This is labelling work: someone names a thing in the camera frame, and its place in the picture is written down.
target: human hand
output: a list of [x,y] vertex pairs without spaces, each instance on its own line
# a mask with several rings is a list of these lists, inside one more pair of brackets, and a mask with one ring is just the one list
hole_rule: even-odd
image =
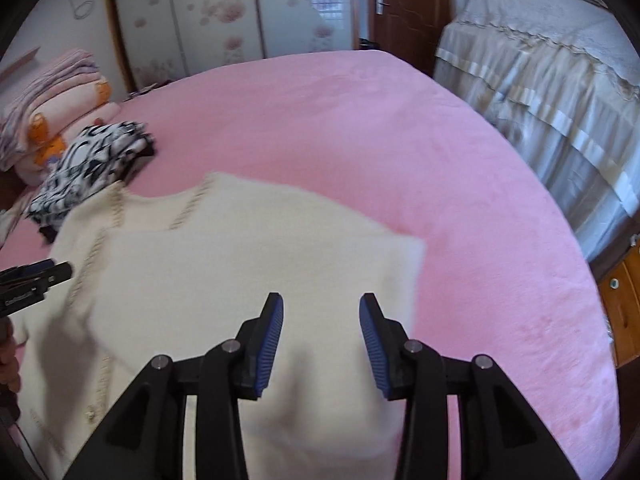
[[7,330],[7,339],[0,344],[0,384],[6,384],[9,389],[18,393],[20,391],[19,364],[15,357],[14,326],[10,320],[4,323]]

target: white sweater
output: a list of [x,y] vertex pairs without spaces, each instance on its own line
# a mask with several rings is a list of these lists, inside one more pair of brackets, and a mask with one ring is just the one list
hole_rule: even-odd
[[[175,232],[162,233],[167,230]],[[364,345],[355,333],[355,291],[381,294],[383,306],[385,300],[400,304],[387,315],[409,329],[421,251],[419,240],[393,235],[357,212],[287,186],[215,174],[196,189],[147,199],[114,184],[71,213],[53,247],[52,258],[74,264],[74,278],[14,321],[30,339],[22,366],[23,431],[50,478],[59,478],[153,353],[167,351],[176,359],[202,353],[217,339],[232,337],[238,320],[259,312],[263,289],[277,290],[284,295],[286,324],[270,387],[258,403],[241,406],[251,478],[321,478],[328,455],[340,457],[335,460],[343,473],[354,467],[353,460],[363,471],[368,466],[381,472],[380,460],[393,462],[402,406],[382,401],[370,369],[362,366],[364,354],[358,358]],[[271,267],[264,265],[268,254],[274,258]],[[215,269],[207,284],[212,298],[242,304],[246,312],[210,312],[206,321],[218,320],[220,327],[207,338],[193,321],[206,312],[203,289],[196,293],[194,285],[209,269]],[[182,288],[167,286],[170,277]],[[240,294],[245,279],[255,285],[253,295]],[[327,281],[342,285],[327,287],[332,304],[322,313],[318,293]],[[225,282],[229,286],[222,294]],[[335,304],[350,283],[352,312]],[[309,311],[299,306],[305,289],[315,295]],[[193,297],[182,306],[163,301],[172,292],[181,298],[190,291]],[[148,320],[149,308],[155,309],[154,320],[140,323]],[[167,337],[180,309],[181,330]],[[332,324],[340,330],[332,331]],[[296,374],[305,352],[306,368]],[[306,392],[297,410],[287,404],[294,382]],[[287,410],[293,425],[283,423]],[[192,415],[185,431],[185,478],[193,477]]]

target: brown wooden door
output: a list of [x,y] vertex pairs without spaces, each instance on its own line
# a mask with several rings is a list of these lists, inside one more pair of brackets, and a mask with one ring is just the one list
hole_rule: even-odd
[[383,0],[382,14],[370,0],[373,40],[382,50],[431,75],[442,29],[450,22],[450,0]]

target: wardrobe door frame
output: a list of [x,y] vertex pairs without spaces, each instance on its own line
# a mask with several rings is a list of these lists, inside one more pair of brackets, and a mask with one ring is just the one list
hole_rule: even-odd
[[[256,1],[256,8],[258,13],[258,33],[260,35],[260,44],[263,49],[263,53],[266,54],[264,49],[264,33],[262,31],[262,18],[260,16],[260,0]],[[107,7],[107,19],[109,22],[109,28],[111,31],[111,39],[113,41],[113,47],[116,54],[116,60],[118,66],[122,72],[125,85],[128,92],[139,90],[133,77],[133,71],[127,56],[127,51],[124,46],[124,38],[122,36],[122,28],[120,27],[120,17],[118,15],[118,4],[116,0],[105,0]],[[358,0],[351,0],[351,33],[352,33],[352,49],[358,50],[360,47],[360,40],[358,34]]]

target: finger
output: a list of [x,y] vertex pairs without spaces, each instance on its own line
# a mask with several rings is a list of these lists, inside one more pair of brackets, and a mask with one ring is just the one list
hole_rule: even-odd
[[17,394],[20,392],[22,388],[22,380],[20,379],[20,375],[18,375],[13,381],[11,381],[7,386],[14,393]]
[[0,384],[8,384],[18,377],[18,359],[13,359],[8,364],[0,366]]
[[7,364],[15,357],[15,339],[9,338],[0,345],[0,364]]

